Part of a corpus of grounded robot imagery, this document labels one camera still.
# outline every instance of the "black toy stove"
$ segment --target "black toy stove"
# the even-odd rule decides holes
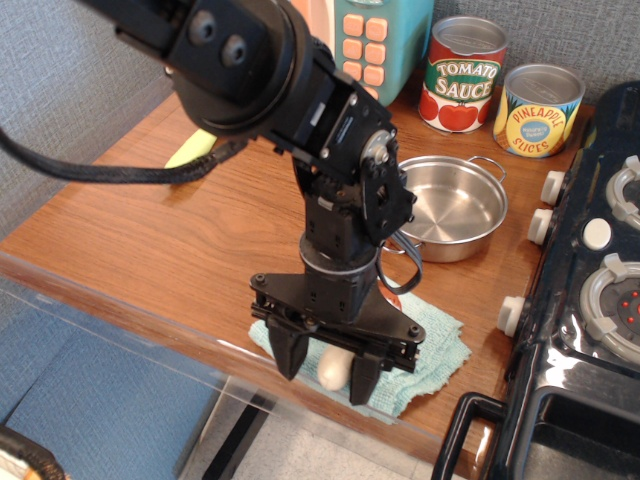
[[[459,402],[432,478],[451,475],[474,418],[496,423],[484,478],[640,479],[640,82],[596,107],[571,170],[552,172],[530,239],[543,258],[514,336],[506,403]]]

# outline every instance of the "white object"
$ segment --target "white object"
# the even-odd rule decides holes
[[[536,209],[529,225],[529,232],[527,238],[536,245],[542,245],[544,239],[547,236],[549,225],[551,224],[551,216],[553,210],[544,210],[542,208]]]
[[[602,250],[611,241],[611,226],[603,218],[594,218],[584,227],[582,240],[587,248]]]
[[[498,314],[498,329],[506,336],[513,337],[524,308],[524,297],[504,297]]]
[[[540,200],[548,203],[552,207],[555,207],[558,203],[558,196],[560,195],[562,182],[564,182],[564,172],[551,170],[547,173],[547,179],[544,181]]]
[[[355,354],[344,348],[328,345],[318,362],[318,381],[330,392],[344,387],[351,378]]]

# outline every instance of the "stainless steel pot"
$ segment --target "stainless steel pot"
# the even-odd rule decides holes
[[[479,160],[498,167],[502,178],[474,163]],[[425,156],[405,160],[400,168],[407,172],[407,189],[418,197],[414,221],[401,230],[415,241],[423,261],[457,262],[489,244],[509,203],[502,187],[507,172],[498,162]]]

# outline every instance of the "floor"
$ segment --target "floor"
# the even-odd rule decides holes
[[[216,405],[180,480],[200,480],[245,403],[231,395]],[[428,479],[431,465],[297,407],[276,404],[234,479]]]

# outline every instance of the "gray fabric wall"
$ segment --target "gray fabric wall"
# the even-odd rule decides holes
[[[91,162],[171,91],[162,68],[72,0],[0,1],[0,125],[45,155]],[[62,186],[0,152],[0,239]]]
[[[504,72],[554,63],[581,72],[585,102],[640,77],[638,0],[436,0],[434,19],[476,15],[511,43]],[[170,91],[158,64],[72,0],[0,2],[0,125],[49,156],[90,162]],[[0,239],[61,183],[0,153]]]
[[[509,34],[504,73],[524,63],[552,63],[581,73],[584,101],[613,85],[640,80],[638,0],[436,0],[434,20],[474,15]]]

